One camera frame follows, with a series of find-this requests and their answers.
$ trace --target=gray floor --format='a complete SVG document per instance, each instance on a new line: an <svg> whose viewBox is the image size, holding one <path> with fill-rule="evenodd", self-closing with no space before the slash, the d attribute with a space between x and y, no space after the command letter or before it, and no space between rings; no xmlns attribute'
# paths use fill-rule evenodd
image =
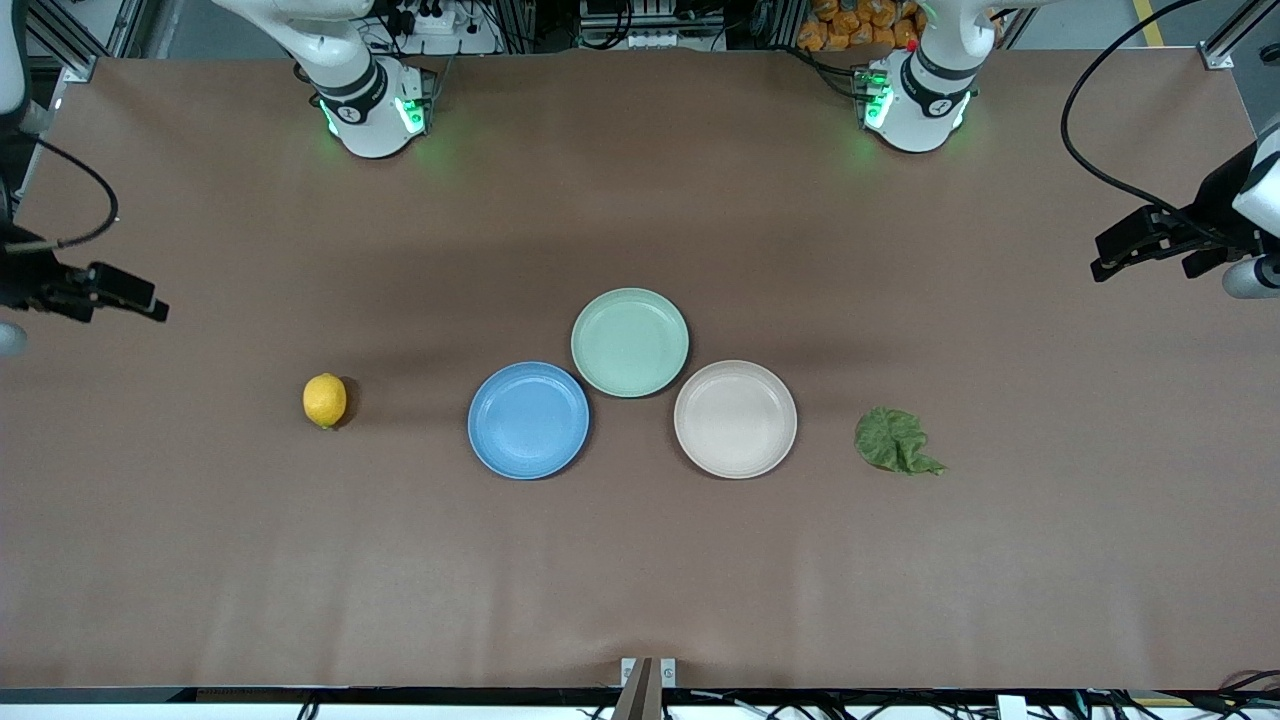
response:
<svg viewBox="0 0 1280 720"><path fill-rule="evenodd" d="M1138 22L1129 0L1062 0L1037 10L1019 50L1101 50ZM1142 47L1142 36L1126 47Z"/></svg>
<svg viewBox="0 0 1280 720"><path fill-rule="evenodd" d="M161 58L261 59L284 58L274 40L239 15L210 0L174 0L169 36L157 51Z"/></svg>
<svg viewBox="0 0 1280 720"><path fill-rule="evenodd" d="M1158 22L1165 45L1196 45L1221 26L1240 6L1242 0L1201 0L1194 5L1175 10ZM1152 0L1157 10L1172 0ZM1272 12L1233 50L1235 83L1249 111L1253 129L1261 131L1280 113L1280 67L1266 67L1258 59L1258 49L1280 42L1280 12Z"/></svg>

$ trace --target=metal bracket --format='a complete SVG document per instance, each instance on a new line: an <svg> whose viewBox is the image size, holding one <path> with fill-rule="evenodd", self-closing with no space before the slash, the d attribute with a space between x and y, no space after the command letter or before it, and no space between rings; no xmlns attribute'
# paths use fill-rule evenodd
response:
<svg viewBox="0 0 1280 720"><path fill-rule="evenodd" d="M1234 68L1235 63L1231 61L1231 50L1244 40L1244 36L1249 31L1258 27L1262 18L1267 17L1277 4L1280 4L1277 0L1244 0L1231 13L1231 17L1222 23L1222 27L1213 31L1213 35L1208 36L1208 40L1198 45L1201 60L1204 61L1204 69L1225 70Z"/></svg>
<svg viewBox="0 0 1280 720"><path fill-rule="evenodd" d="M1235 60L1231 60L1231 55L1213 55L1208 49L1208 42L1201 40L1196 44L1196 49L1201 53L1201 61L1204 63L1206 70L1230 70L1235 67Z"/></svg>
<svg viewBox="0 0 1280 720"><path fill-rule="evenodd" d="M620 685L626 685L627 684L627 679L631 678L631 671L635 669L635 666L636 666L636 659L635 657L623 657L622 659L622 680L618 682ZM673 687L676 687L676 659L675 657L663 657L662 661L658 665L658 670L662 674L662 687L664 687L664 688L673 688Z"/></svg>
<svg viewBox="0 0 1280 720"><path fill-rule="evenodd" d="M32 0L27 8L27 31L58 58L67 82L88 82L93 64L109 56L106 47L54 0Z"/></svg>

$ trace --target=green led light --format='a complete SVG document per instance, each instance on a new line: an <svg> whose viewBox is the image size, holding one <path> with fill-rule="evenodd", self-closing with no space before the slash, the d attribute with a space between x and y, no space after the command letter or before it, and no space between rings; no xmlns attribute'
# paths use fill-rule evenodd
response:
<svg viewBox="0 0 1280 720"><path fill-rule="evenodd" d="M333 124L333 115L329 114L329 108L325 108L324 100L320 101L320 111L324 113L324 119L329 122L329 133L338 137L338 126Z"/></svg>
<svg viewBox="0 0 1280 720"><path fill-rule="evenodd" d="M417 135L422 132L425 127L422 123L422 113L417 110L417 102L413 100L404 101L399 97L396 99L396 109L401 114L401 119L404 120L404 129L411 135Z"/></svg>
<svg viewBox="0 0 1280 720"><path fill-rule="evenodd" d="M879 97L867 105L867 124L878 129L884 124L884 115L888 114L888 108L892 104L893 88L886 88Z"/></svg>

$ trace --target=blue plate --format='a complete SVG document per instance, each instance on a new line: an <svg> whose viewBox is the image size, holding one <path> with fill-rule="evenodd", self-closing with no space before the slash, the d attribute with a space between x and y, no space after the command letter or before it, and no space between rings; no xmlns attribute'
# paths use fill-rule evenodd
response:
<svg viewBox="0 0 1280 720"><path fill-rule="evenodd" d="M516 363L476 391L467 436L494 473L536 480L573 460L590 424L586 395L572 375L547 363Z"/></svg>

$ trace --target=white plate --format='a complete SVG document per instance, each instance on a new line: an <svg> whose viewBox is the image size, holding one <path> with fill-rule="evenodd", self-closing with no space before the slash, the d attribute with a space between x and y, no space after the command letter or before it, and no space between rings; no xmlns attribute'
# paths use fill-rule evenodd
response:
<svg viewBox="0 0 1280 720"><path fill-rule="evenodd" d="M713 475L741 480L782 462L796 439L796 404L782 380L746 360L713 363L676 398L676 438Z"/></svg>

